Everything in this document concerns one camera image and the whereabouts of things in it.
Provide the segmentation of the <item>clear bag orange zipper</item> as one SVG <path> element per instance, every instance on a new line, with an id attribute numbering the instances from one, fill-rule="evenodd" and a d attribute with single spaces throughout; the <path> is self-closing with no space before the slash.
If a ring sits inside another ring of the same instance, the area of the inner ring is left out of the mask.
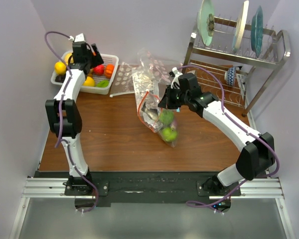
<path id="1" fill-rule="evenodd" d="M 172 110 L 158 106 L 159 97 L 146 91 L 137 104 L 137 115 L 140 121 L 156 133 L 162 141 L 175 147 L 178 138 L 178 128 L 175 113 Z"/>

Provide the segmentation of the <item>grey toy fish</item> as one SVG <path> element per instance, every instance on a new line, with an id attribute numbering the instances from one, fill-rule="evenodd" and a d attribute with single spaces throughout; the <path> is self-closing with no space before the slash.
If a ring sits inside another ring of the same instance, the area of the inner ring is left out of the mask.
<path id="1" fill-rule="evenodd" d="M 143 112 L 143 119 L 147 124 L 155 124 L 159 121 L 159 113 L 156 109 L 148 108 L 144 102 L 141 111 Z"/>

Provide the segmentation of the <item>green apple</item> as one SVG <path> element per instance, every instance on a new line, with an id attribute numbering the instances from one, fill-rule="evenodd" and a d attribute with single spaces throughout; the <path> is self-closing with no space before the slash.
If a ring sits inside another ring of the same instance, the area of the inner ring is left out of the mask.
<path id="1" fill-rule="evenodd" d="M 170 127 L 163 128 L 161 134 L 165 142 L 172 142 L 177 138 L 177 131 Z"/>

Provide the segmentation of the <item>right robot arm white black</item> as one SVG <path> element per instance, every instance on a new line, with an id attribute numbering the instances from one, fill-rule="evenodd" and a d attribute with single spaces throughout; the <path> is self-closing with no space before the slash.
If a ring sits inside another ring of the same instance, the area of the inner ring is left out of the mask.
<path id="1" fill-rule="evenodd" d="M 274 139 L 269 133 L 261 134 L 247 126 L 228 111 L 216 95 L 203 92 L 194 74 L 175 71 L 170 75 L 172 84 L 167 86 L 158 106 L 169 110 L 188 106 L 190 111 L 221 130 L 240 151 L 236 163 L 207 180 L 209 190 L 222 196 L 232 184 L 251 181 L 275 163 Z"/>

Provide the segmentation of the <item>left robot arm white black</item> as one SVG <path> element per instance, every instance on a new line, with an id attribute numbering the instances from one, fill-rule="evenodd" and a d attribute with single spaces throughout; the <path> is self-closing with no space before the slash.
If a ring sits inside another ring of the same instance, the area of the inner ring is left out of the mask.
<path id="1" fill-rule="evenodd" d="M 56 146 L 62 144 L 69 164 L 66 192 L 79 195 L 97 194 L 89 167 L 84 159 L 80 133 L 82 118 L 76 100 L 90 70 L 104 63 L 96 44 L 85 41 L 72 43 L 73 63 L 67 65 L 65 80 L 52 100 L 45 102 L 51 132 L 57 136 Z"/>

